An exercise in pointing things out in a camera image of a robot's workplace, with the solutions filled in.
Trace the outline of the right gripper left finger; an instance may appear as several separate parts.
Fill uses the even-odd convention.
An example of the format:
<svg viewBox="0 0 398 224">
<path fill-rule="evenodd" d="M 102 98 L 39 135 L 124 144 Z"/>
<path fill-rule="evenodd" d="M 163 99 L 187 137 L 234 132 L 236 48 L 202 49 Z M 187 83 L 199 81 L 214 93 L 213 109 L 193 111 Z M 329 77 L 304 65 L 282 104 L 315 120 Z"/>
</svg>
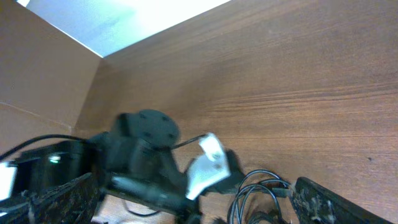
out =
<svg viewBox="0 0 398 224">
<path fill-rule="evenodd" d="M 1 201 L 1 223 L 91 223 L 100 190 L 92 173 L 47 190 L 24 190 Z"/>
</svg>

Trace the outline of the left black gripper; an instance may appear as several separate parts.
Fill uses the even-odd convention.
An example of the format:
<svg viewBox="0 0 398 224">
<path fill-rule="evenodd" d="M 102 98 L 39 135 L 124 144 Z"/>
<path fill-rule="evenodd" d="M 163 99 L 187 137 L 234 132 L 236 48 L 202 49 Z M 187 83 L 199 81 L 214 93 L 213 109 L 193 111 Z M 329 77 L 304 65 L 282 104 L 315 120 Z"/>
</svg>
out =
<svg viewBox="0 0 398 224">
<path fill-rule="evenodd" d="M 187 195 L 206 195 L 210 192 L 234 194 L 244 174 L 236 153 L 225 152 L 221 162 L 210 161 L 205 155 L 192 160 L 186 170 Z"/>
</svg>

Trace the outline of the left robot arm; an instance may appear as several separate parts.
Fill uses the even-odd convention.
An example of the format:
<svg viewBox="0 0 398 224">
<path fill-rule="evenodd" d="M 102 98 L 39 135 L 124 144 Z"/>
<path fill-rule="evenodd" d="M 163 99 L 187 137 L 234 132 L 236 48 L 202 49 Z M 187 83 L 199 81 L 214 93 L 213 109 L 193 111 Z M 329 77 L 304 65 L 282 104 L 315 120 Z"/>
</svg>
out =
<svg viewBox="0 0 398 224">
<path fill-rule="evenodd" d="M 243 180 L 236 154 L 214 134 L 197 137 L 203 154 L 180 171 L 173 150 L 177 124 L 156 110 L 119 114 L 108 132 L 88 139 L 58 135 L 58 143 L 27 150 L 9 163 L 11 193 L 1 201 L 2 223 L 90 223 L 112 195 L 199 223 L 200 197 L 233 194 Z"/>
</svg>

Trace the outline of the black USB cable gold plug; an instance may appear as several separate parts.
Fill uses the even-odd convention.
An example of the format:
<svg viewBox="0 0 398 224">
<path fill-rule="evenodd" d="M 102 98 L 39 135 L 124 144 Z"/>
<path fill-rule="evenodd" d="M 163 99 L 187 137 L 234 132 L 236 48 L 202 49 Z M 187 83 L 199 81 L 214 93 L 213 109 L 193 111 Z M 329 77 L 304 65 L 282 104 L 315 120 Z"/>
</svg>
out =
<svg viewBox="0 0 398 224">
<path fill-rule="evenodd" d="M 260 180 L 257 183 L 244 185 L 245 181 L 255 174 L 266 174 L 271 176 L 271 178 Z M 289 194 L 289 190 L 290 183 L 274 172 L 265 169 L 250 171 L 238 184 L 235 197 L 228 209 L 227 224 L 243 223 L 246 202 L 249 197 L 255 193 L 270 195 L 274 203 L 274 209 L 269 212 L 254 212 L 249 217 L 248 223 L 287 223 L 282 216 L 282 209 L 278 198 L 286 198 Z"/>
</svg>

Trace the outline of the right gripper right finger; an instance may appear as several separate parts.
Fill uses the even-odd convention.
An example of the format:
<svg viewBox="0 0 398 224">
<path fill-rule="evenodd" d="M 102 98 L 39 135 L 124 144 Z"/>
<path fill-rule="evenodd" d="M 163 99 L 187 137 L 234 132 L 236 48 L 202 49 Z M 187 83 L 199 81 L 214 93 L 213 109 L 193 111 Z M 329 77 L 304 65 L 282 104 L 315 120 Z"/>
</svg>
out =
<svg viewBox="0 0 398 224">
<path fill-rule="evenodd" d="M 290 188 L 290 202 L 300 223 L 389 223 L 306 177 L 299 177 Z"/>
</svg>

